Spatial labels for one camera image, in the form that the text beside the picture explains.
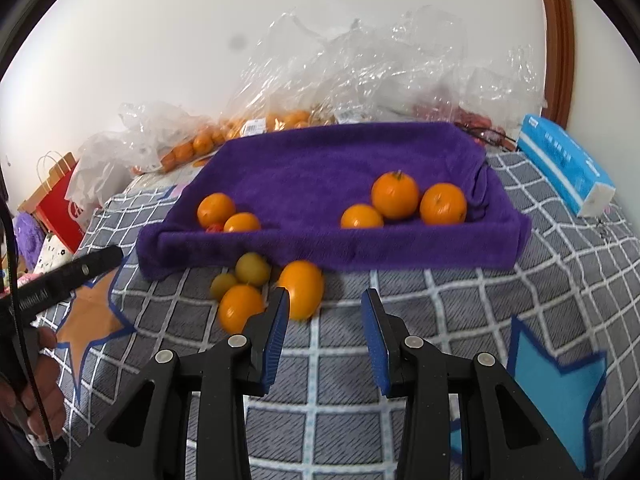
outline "gray plaid fabric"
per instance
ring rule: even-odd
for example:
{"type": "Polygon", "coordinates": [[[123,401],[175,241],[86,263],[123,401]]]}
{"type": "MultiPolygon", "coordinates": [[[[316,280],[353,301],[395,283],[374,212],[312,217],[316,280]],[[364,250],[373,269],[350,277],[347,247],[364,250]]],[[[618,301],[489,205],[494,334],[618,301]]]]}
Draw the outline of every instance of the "gray plaid fabric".
{"type": "MultiPolygon", "coordinates": [[[[640,245],[620,208],[602,222],[574,218],[548,181],[519,154],[488,160],[534,232],[513,270],[327,272],[322,307],[308,323],[291,322],[276,384],[245,399],[255,480],[392,480],[402,434],[403,400],[380,396],[369,367],[360,294],[377,288],[388,312],[442,351],[488,351],[506,364],[510,317],[517,315],[561,363],[607,352],[607,384],[591,415],[596,477],[604,478],[638,432],[640,390],[640,245]]],[[[139,228],[161,221],[175,202],[166,190],[115,196],[92,221],[80,253],[118,243],[130,257],[113,301],[135,325],[131,336],[92,348],[76,399],[67,351],[63,368],[72,455],[119,392],[159,349],[203,351],[224,337],[210,281],[224,269],[188,269],[145,281],[134,244],[139,228]]],[[[265,287],[268,295],[270,288],[265,287]]],[[[68,304],[46,313],[56,328],[68,304]]],[[[457,416],[456,398],[451,399],[457,416]]],[[[194,478],[198,397],[191,407],[188,478],[194,478]]],[[[456,465],[452,478],[460,476],[456,465]]]]}

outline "green fruit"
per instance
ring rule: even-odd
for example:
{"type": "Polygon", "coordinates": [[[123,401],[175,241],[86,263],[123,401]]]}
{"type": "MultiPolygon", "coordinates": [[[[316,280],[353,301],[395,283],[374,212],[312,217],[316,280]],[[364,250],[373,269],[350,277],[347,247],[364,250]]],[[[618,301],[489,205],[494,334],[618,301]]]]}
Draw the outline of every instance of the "green fruit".
{"type": "Polygon", "coordinates": [[[237,284],[238,280],[236,280],[236,277],[234,275],[228,272],[226,272],[225,274],[219,274],[211,282],[209,293],[214,300],[220,302],[222,301],[222,297],[226,294],[226,292],[232,286],[237,284]]]}
{"type": "Polygon", "coordinates": [[[269,281],[271,266],[260,254],[247,253],[236,263],[236,277],[240,283],[263,286],[269,281]]]}

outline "human hand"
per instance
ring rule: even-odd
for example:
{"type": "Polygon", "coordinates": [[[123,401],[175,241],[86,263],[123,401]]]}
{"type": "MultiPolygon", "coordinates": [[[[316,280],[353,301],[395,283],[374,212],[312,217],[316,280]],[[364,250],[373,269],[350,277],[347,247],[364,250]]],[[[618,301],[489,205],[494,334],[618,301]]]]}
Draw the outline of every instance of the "human hand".
{"type": "MultiPolygon", "coordinates": [[[[40,348],[53,349],[56,347],[56,335],[50,328],[40,327],[38,329],[38,344],[40,348]]],[[[49,425],[54,439],[62,434],[62,427],[66,420],[65,397],[58,386],[58,376],[60,366],[55,359],[47,355],[39,355],[33,375],[40,392],[40,398],[44,410],[49,419],[49,425]]],[[[15,392],[4,381],[0,381],[0,412],[9,422],[16,424],[12,408],[16,403],[15,392]]],[[[27,386],[20,394],[20,400],[28,412],[27,424],[34,435],[41,442],[47,441],[47,434],[36,406],[31,386],[27,386]]]]}

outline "wall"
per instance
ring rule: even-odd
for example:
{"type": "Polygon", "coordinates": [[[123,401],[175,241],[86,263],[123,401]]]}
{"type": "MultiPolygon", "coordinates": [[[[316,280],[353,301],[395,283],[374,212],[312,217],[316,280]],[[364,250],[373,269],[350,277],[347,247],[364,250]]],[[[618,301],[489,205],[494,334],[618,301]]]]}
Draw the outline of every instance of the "wall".
{"type": "Polygon", "coordinates": [[[638,232],[640,63],[593,0],[572,3],[575,81],[567,130],[609,173],[638,232]]]}
{"type": "Polygon", "coordinates": [[[58,0],[0,82],[0,163],[10,205],[37,186],[40,155],[119,129],[121,102],[162,99],[219,112],[250,46],[286,10],[297,7],[310,27],[333,34],[355,18],[393,22],[424,4],[466,21],[472,60],[531,44],[544,72],[542,0],[58,0]]]}

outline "barcode label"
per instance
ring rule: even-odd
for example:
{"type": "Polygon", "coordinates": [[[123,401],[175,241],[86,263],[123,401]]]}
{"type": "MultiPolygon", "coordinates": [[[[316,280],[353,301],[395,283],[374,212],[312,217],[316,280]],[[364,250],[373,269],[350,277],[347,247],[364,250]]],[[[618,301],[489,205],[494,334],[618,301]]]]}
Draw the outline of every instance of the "barcode label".
{"type": "Polygon", "coordinates": [[[340,110],[334,112],[338,124],[357,124],[363,122],[362,114],[357,110],[340,110]]]}
{"type": "Polygon", "coordinates": [[[267,131],[267,119],[251,119],[244,123],[242,130],[240,131],[240,137],[251,137],[253,135],[260,135],[267,131]]]}

